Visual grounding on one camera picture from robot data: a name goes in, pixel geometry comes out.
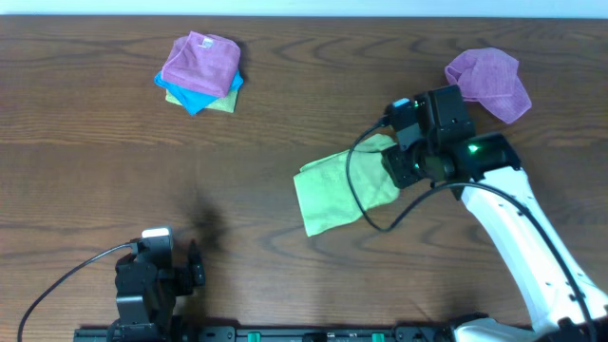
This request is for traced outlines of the light green microfiber cloth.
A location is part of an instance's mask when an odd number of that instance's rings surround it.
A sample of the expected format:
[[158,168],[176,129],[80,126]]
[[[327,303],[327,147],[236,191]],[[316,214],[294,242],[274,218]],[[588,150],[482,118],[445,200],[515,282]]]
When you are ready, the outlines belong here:
[[345,150],[300,168],[294,186],[309,237],[353,223],[363,209],[398,198],[399,189],[382,165],[381,151],[392,146],[391,137],[375,134],[352,153]]

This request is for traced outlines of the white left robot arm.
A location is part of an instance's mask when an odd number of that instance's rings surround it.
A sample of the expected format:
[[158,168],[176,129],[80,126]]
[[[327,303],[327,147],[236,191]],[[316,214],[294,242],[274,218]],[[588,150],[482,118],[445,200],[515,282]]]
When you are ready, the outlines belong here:
[[116,264],[116,304],[119,317],[107,328],[105,340],[194,341],[183,319],[174,315],[177,298],[205,284],[202,258],[192,241],[187,262],[172,262],[170,237],[140,238]]

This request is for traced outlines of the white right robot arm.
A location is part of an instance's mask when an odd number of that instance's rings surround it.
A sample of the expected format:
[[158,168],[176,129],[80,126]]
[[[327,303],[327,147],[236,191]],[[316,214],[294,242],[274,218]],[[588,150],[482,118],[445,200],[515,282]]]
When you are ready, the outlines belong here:
[[459,87],[389,104],[381,121],[397,143],[383,151],[394,185],[428,179],[415,201],[450,190],[484,227],[515,279],[528,329],[484,314],[451,322],[452,341],[604,341],[607,295],[582,270],[533,194],[521,160],[501,133],[479,135]]

